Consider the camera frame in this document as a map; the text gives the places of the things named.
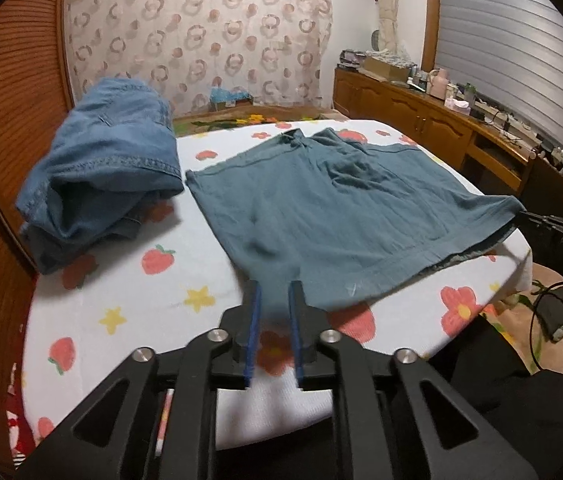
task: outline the blue denim jeans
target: blue denim jeans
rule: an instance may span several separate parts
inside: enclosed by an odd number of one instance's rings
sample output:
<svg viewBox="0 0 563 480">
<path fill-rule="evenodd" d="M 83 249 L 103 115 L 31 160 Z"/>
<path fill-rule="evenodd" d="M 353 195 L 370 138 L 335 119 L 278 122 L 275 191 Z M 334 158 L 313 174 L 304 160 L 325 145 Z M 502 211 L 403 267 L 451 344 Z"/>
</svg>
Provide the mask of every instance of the blue denim jeans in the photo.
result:
<svg viewBox="0 0 563 480">
<path fill-rule="evenodd" d="M 104 78 L 28 174 L 20 234 L 46 274 L 98 240 L 134 238 L 147 207 L 183 190 L 168 102 L 140 81 Z"/>
</svg>

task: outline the white tablecloth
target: white tablecloth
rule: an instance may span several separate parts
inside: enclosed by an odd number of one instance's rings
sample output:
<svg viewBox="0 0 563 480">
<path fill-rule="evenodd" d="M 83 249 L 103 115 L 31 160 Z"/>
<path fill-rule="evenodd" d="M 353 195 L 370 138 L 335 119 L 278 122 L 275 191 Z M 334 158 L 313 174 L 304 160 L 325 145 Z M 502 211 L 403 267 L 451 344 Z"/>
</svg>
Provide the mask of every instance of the white tablecloth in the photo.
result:
<svg viewBox="0 0 563 480">
<path fill-rule="evenodd" d="M 292 126 L 307 136 L 330 126 L 343 137 L 373 144 L 413 143 L 375 121 Z M 182 173 L 225 160 L 287 128 L 290 124 L 264 124 L 178 139 Z M 487 304 L 530 288 L 531 258 L 526 240 L 515 231 L 494 254 L 420 277 L 374 304 L 331 314 L 331 323 L 366 348 L 434 354 Z M 34 436 L 45 436 L 133 349 L 165 352 L 185 346 L 239 303 L 236 272 L 188 189 L 158 206 L 136 240 L 101 244 L 71 267 L 41 276 L 23 362 L 24 409 Z M 328 392 L 295 387 L 287 336 L 263 332 L 260 343 L 253 386 L 220 391 L 219 448 L 288 433 L 331 411 Z"/>
</svg>

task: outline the metal bolt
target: metal bolt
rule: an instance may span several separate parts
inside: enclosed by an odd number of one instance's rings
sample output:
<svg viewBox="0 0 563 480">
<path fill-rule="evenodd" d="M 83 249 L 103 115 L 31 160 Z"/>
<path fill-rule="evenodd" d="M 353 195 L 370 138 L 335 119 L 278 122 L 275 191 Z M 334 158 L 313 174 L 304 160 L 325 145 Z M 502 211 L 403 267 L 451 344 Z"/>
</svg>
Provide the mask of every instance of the metal bolt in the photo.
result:
<svg viewBox="0 0 563 480">
<path fill-rule="evenodd" d="M 213 343 L 221 343 L 228 339 L 228 332 L 223 328 L 213 328 L 207 335 L 208 339 L 213 341 Z"/>
<path fill-rule="evenodd" d="M 417 352 L 411 350 L 410 348 L 400 348 L 397 352 L 395 352 L 395 357 L 400 363 L 405 365 L 414 363 L 417 359 L 419 359 Z"/>
<path fill-rule="evenodd" d="M 132 353 L 132 358 L 137 361 L 138 363 L 147 363 L 153 358 L 153 351 L 150 348 L 142 347 L 137 348 Z"/>
<path fill-rule="evenodd" d="M 319 338 L 324 343 L 337 343 L 341 340 L 341 332 L 337 332 L 337 330 L 324 330 L 321 334 L 319 334 Z"/>
</svg>

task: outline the window blind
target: window blind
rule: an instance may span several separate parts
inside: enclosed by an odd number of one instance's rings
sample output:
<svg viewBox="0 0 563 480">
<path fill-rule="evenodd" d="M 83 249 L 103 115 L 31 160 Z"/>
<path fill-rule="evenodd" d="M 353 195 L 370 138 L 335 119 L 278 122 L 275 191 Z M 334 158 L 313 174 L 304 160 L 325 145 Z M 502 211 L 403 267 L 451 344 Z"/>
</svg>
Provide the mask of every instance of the window blind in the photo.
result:
<svg viewBox="0 0 563 480">
<path fill-rule="evenodd" d="M 441 0 L 436 64 L 563 145 L 563 16 L 549 0 Z"/>
</svg>

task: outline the strawberry print sheet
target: strawberry print sheet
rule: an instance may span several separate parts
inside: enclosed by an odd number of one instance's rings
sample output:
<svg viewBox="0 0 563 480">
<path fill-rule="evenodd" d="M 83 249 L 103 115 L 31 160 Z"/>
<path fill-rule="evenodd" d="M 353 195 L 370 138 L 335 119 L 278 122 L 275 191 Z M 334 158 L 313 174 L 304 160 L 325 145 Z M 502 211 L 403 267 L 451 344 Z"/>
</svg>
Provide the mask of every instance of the strawberry print sheet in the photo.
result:
<svg viewBox="0 0 563 480">
<path fill-rule="evenodd" d="M 414 144 L 375 121 L 255 124 L 178 139 L 182 173 L 202 170 L 294 127 L 307 136 L 332 127 L 344 139 Z M 515 231 L 491 254 L 418 277 L 379 301 L 329 316 L 335 328 L 366 348 L 392 353 L 409 347 L 426 357 L 488 304 L 529 289 L 531 279 L 530 248 Z M 136 240 L 98 245 L 69 267 L 41 276 L 22 368 L 24 411 L 35 441 L 47 436 L 133 349 L 183 347 L 215 328 L 222 312 L 240 302 L 236 271 L 188 189 L 150 211 Z M 263 330 L 252 387 L 219 393 L 220 449 L 289 433 L 330 414 L 330 393 L 298 390 L 292 366 L 288 335 Z"/>
</svg>

